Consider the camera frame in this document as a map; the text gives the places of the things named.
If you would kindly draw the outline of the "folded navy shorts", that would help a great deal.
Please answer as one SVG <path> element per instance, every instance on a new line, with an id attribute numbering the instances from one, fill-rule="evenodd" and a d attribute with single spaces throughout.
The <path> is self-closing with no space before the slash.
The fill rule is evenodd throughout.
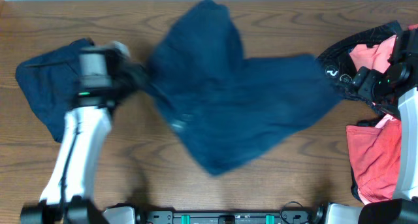
<path id="1" fill-rule="evenodd" d="M 63 140 L 65 113 L 81 75 L 79 53 L 93 45 L 91 39 L 79 39 L 24 61 L 16 68 L 16 81 L 30 108 L 58 143 Z"/>

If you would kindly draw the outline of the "light pink garment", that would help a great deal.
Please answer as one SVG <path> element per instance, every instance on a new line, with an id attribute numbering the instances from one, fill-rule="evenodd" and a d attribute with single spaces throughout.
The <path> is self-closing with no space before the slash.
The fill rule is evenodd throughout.
<path id="1" fill-rule="evenodd" d="M 349 36 L 348 75 L 354 77 L 361 67 L 384 73 L 389 68 L 395 41 L 402 32 L 395 20 Z"/>

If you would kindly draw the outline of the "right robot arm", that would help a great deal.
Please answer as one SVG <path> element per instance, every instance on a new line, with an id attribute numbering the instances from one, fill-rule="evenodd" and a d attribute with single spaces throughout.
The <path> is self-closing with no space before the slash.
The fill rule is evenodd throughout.
<path id="1" fill-rule="evenodd" d="M 385 73 L 361 67 L 353 79 L 357 93 L 402 123 L 400 169 L 393 197 L 353 211 L 350 223 L 417 223 L 417 68 L 407 63 Z"/>

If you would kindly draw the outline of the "red coral garment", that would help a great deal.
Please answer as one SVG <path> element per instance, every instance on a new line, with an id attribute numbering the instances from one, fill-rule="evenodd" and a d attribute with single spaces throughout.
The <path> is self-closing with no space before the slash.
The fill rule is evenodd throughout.
<path id="1" fill-rule="evenodd" d="M 353 196 L 363 204 L 390 200 L 400 170 L 401 121 L 386 115 L 346 127 Z"/>

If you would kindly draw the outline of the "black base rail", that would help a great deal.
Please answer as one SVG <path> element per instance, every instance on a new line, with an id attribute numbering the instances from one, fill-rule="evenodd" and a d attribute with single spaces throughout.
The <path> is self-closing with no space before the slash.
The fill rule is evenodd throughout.
<path id="1" fill-rule="evenodd" d="M 324 223 L 326 211 L 324 206 L 313 211 L 293 201 L 271 212 L 145 211 L 121 204 L 106 209 L 103 215 L 109 223 L 125 224 L 304 224 Z"/>

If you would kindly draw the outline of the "black patterned garment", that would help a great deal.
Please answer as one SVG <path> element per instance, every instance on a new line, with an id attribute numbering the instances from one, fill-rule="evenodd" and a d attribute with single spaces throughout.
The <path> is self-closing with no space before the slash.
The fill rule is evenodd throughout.
<path id="1" fill-rule="evenodd" d="M 382 116 L 383 112 L 378 110 L 371 101 L 357 95 L 354 91 L 351 82 L 355 77 L 357 70 L 349 53 L 358 44 L 365 44 L 367 48 L 371 48 L 375 44 L 381 44 L 391 35 L 397 35 L 401 32 L 401 25 L 395 20 L 356 33 L 327 48 L 317 58 L 317 61 L 325 70 L 325 76 L 333 81 L 333 88 L 344 100 L 364 102 L 378 116 Z"/>

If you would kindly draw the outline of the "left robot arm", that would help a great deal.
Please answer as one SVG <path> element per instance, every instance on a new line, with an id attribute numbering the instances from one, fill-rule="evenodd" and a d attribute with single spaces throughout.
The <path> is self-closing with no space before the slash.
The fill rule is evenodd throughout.
<path id="1" fill-rule="evenodd" d="M 80 56 L 78 92 L 65 114 L 65 133 L 50 181 L 36 205 L 27 205 L 21 223 L 108 223 L 93 202 L 101 149 L 112 128 L 111 112 L 148 82 L 146 69 L 122 58 Z"/>

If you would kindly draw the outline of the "navy shorts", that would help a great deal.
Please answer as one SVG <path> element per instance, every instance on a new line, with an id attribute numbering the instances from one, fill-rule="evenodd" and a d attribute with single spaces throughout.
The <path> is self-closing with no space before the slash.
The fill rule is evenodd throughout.
<path id="1" fill-rule="evenodd" d="M 341 99 L 313 55 L 245 58 L 228 8 L 212 0 L 187 11 L 146 66 L 158 111 L 212 175 L 311 127 Z"/>
<path id="2" fill-rule="evenodd" d="M 16 68 L 16 81 L 30 108 L 58 143 L 63 140 L 65 113 L 81 75 L 79 53 L 93 45 L 91 39 L 79 39 L 24 61 Z"/>

